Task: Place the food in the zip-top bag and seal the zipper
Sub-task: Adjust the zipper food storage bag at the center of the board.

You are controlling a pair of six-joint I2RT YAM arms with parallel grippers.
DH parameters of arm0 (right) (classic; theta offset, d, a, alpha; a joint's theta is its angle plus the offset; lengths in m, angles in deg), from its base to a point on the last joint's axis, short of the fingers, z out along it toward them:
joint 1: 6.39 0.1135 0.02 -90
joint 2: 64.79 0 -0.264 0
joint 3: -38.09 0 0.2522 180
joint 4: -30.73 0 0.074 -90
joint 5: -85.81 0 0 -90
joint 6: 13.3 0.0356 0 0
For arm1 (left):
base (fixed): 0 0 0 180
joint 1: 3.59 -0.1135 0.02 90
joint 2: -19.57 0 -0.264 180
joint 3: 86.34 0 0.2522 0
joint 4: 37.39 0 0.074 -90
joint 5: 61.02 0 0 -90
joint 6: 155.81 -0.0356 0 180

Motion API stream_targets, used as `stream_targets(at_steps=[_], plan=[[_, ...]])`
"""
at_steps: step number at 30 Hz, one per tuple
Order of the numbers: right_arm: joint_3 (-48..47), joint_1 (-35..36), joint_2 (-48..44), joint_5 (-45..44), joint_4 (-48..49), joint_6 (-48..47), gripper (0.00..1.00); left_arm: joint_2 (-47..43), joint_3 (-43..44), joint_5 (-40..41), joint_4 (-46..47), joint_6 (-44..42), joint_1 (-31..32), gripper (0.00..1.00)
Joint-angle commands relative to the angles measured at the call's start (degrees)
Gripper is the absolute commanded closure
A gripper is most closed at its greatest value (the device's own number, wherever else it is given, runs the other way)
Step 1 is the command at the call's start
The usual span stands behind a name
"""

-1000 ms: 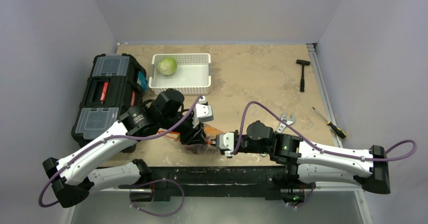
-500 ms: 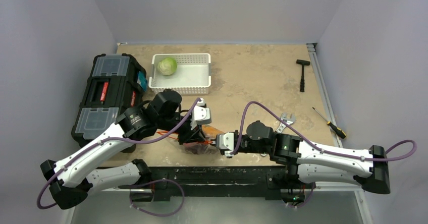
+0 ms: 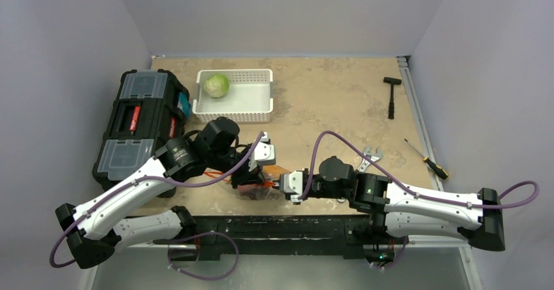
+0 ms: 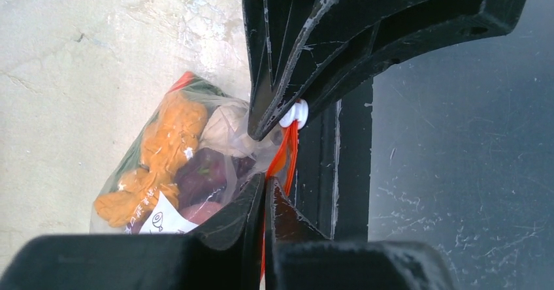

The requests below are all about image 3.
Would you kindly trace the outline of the clear zip top bag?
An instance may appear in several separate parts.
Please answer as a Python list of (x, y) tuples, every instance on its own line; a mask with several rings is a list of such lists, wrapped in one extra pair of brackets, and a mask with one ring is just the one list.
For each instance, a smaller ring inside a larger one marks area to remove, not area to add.
[(233, 188), (231, 185), (231, 178), (228, 177), (218, 182), (218, 187), (236, 199), (247, 201), (283, 200), (285, 195), (278, 190), (278, 185), (276, 184), (278, 181), (279, 179), (268, 179), (263, 174), (262, 167), (261, 173), (254, 178), (253, 182), (238, 185), (236, 188)]

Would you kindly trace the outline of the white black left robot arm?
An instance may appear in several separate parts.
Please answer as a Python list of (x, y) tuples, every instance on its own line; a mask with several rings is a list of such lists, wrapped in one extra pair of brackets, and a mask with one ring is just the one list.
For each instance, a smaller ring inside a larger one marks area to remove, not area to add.
[(82, 269), (95, 267), (117, 250), (154, 240), (185, 244), (197, 236), (187, 208), (174, 206), (154, 216), (131, 217), (131, 212), (156, 196), (177, 187), (193, 187), (191, 179), (205, 170), (230, 178), (233, 187), (262, 182), (262, 170), (276, 161), (265, 132), (251, 144), (236, 143), (237, 123), (226, 117), (208, 122), (170, 139), (143, 166), (105, 193), (78, 206), (62, 204), (56, 217), (63, 229), (72, 262)]

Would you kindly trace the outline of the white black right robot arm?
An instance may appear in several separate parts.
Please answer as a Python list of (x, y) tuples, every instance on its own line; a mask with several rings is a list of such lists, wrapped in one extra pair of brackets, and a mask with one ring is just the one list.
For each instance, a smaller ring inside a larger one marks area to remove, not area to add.
[(350, 208), (371, 215), (367, 234), (375, 242), (390, 236), (448, 236), (480, 250), (506, 249), (500, 195), (494, 189), (458, 194), (399, 185), (386, 176), (358, 172), (333, 156), (317, 174), (303, 170), (302, 194), (345, 199)]

